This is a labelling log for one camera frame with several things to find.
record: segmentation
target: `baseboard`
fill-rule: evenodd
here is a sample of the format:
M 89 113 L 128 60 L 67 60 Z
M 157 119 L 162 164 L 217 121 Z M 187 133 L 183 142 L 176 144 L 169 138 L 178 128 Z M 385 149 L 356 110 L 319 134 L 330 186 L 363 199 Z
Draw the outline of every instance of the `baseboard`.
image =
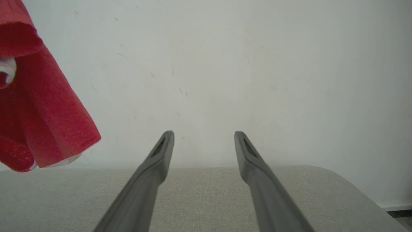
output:
M 409 203 L 397 203 L 397 204 L 378 204 L 383 210 L 388 211 L 399 211 L 399 210 L 410 210 L 412 209 L 412 202 Z

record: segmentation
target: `white cloth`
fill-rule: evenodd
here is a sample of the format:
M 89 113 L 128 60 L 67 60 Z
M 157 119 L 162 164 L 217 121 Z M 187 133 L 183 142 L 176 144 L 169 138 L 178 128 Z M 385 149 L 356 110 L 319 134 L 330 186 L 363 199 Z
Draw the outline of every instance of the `white cloth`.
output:
M 75 161 L 77 158 L 79 158 L 82 154 L 78 154 L 72 157 L 69 157 L 67 159 L 64 159 L 60 162 L 54 163 L 52 165 L 46 166 L 45 168 L 53 168 L 53 167 L 58 167 L 58 166 L 64 166 L 64 165 L 68 165 L 70 163 L 72 163 L 73 161 Z
M 16 75 L 17 65 L 13 57 L 0 57 L 0 72 L 5 73 L 6 84 L 13 82 Z

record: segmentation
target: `white wall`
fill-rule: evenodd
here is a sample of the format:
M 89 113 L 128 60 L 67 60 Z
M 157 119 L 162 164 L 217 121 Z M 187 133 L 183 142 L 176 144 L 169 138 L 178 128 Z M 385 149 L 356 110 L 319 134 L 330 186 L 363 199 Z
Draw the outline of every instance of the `white wall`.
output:
M 412 1 L 25 4 L 103 137 L 69 167 L 136 167 L 170 129 L 171 166 L 236 166 L 243 130 L 270 164 L 412 205 Z

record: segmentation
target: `gray fabric surface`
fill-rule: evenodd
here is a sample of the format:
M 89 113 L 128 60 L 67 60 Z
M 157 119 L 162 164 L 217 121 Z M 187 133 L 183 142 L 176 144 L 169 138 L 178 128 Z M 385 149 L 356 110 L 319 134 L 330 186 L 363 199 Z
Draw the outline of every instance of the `gray fabric surface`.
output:
M 273 167 L 318 232 L 406 231 L 336 173 Z M 92 231 L 134 170 L 0 172 L 0 231 Z M 159 188 L 151 232 L 257 232 L 237 168 L 171 169 Z

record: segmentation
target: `red cloth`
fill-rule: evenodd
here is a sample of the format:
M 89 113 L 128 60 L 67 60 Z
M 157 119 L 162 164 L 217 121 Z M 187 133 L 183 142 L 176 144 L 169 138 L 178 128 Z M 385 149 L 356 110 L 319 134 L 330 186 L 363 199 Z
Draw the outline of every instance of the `red cloth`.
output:
M 45 167 L 100 140 L 21 0 L 0 0 L 0 57 L 17 64 L 14 81 L 0 90 L 0 150 L 2 139 L 22 144 Z

